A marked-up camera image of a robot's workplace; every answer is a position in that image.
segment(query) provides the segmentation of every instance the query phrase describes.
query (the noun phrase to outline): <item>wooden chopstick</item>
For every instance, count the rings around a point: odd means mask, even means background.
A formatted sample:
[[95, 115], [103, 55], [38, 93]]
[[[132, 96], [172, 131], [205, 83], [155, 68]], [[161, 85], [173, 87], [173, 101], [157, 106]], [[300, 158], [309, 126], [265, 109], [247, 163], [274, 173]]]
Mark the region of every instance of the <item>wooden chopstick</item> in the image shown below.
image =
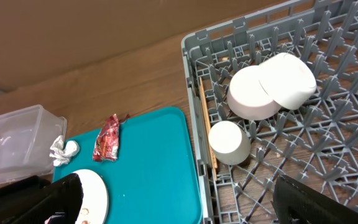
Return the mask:
[[206, 97], [205, 97], [205, 92], [204, 92], [203, 79], [201, 77], [200, 77], [199, 91], [200, 91], [201, 105], [203, 107], [203, 117], [204, 117], [204, 123], [205, 123], [205, 128], [206, 128], [206, 136], [207, 136], [207, 144], [209, 147], [209, 155], [211, 156], [212, 170], [214, 172], [215, 179], [217, 179], [218, 177], [216, 176], [216, 169], [218, 168], [218, 162], [216, 162], [215, 154], [212, 151], [212, 148], [209, 145], [209, 141], [208, 141], [208, 134], [209, 134], [209, 131], [211, 130], [211, 123], [209, 122], [208, 107], [206, 106]]

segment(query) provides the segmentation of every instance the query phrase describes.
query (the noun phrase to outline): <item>teal tray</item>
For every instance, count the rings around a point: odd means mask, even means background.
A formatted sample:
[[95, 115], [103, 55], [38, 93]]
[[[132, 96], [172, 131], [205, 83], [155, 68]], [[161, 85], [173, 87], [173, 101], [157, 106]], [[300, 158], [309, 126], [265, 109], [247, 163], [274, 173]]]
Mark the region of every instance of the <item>teal tray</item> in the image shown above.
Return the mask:
[[107, 224], [200, 223], [200, 193], [182, 111], [167, 107], [127, 120], [120, 127], [116, 162], [92, 161], [99, 130], [69, 139], [80, 152], [55, 169], [53, 181], [78, 169], [98, 173], [109, 192]]

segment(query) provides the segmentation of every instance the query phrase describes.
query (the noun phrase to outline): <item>candy wrapper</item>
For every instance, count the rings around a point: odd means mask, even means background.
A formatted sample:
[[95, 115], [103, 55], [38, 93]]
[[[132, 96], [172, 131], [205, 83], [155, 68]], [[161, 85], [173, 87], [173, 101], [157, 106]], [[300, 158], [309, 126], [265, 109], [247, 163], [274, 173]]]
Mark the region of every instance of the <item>candy wrapper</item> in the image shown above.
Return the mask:
[[96, 142], [94, 144], [92, 159], [96, 162], [103, 160], [115, 161], [117, 160], [119, 147], [119, 125], [117, 115], [110, 116], [105, 122]]

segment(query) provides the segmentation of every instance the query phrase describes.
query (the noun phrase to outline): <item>gray dish rack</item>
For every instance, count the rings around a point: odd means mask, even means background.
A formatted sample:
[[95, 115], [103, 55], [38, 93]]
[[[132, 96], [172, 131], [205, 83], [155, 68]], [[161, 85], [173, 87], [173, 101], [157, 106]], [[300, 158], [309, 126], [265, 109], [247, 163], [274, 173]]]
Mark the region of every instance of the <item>gray dish rack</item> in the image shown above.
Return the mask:
[[[288, 1], [189, 34], [181, 47], [204, 223], [275, 223], [270, 201], [279, 174], [358, 212], [358, 1]], [[280, 52], [307, 64], [316, 93], [300, 109], [262, 121], [230, 112], [231, 77]], [[235, 122], [253, 146], [245, 163], [219, 164], [217, 177], [211, 172], [200, 77], [211, 125]]]

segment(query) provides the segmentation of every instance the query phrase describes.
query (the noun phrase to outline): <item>plastic crate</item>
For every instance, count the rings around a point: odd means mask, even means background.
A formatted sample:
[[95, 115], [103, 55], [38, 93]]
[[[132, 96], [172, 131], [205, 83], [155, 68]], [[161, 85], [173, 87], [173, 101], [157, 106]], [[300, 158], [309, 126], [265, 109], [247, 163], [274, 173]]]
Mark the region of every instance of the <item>plastic crate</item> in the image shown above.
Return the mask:
[[[308, 3], [311, 8], [297, 11]], [[288, 1], [189, 34], [181, 47], [204, 223], [274, 222], [270, 201], [279, 174], [358, 212], [358, 1]], [[316, 77], [316, 93], [299, 110], [280, 110], [262, 121], [230, 112], [231, 77], [279, 52], [307, 64]], [[219, 164], [216, 180], [198, 95], [200, 77], [211, 125], [233, 121], [252, 141], [250, 159], [239, 166]]]
[[41, 105], [0, 115], [0, 184], [53, 172], [49, 150], [67, 121]]

